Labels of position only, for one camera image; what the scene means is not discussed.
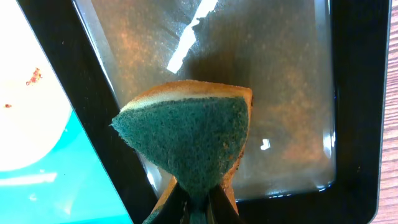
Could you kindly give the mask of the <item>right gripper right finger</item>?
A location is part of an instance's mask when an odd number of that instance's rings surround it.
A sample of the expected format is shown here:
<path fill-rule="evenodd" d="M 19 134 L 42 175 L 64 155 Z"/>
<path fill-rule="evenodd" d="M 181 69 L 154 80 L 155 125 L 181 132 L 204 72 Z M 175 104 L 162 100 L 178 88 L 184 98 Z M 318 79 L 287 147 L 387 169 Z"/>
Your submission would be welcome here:
<path fill-rule="evenodd" d="M 212 188 L 208 194 L 208 223 L 244 224 L 220 185 Z"/>

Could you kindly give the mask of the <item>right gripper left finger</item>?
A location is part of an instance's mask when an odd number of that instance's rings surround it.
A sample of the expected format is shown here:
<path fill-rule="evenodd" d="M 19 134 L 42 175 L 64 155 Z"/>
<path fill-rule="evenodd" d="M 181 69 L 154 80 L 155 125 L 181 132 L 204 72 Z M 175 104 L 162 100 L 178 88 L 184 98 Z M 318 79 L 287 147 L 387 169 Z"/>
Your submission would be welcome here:
<path fill-rule="evenodd" d="M 176 183 L 161 211 L 151 224 L 181 224 L 184 218 L 184 208 L 188 203 L 188 194 Z"/>

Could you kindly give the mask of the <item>green yellow sponge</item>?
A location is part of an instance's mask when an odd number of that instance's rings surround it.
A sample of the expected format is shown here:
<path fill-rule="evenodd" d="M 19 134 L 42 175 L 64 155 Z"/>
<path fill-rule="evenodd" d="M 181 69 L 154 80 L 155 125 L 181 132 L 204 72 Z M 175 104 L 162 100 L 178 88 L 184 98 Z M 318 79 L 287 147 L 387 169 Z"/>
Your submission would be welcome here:
<path fill-rule="evenodd" d="M 147 223 L 176 183 L 188 194 L 181 223 L 208 223 L 208 194 L 217 185 L 239 215 L 232 179 L 244 154 L 251 110 L 250 88 L 196 80 L 155 86 L 122 107 L 112 127 L 172 176 Z"/>

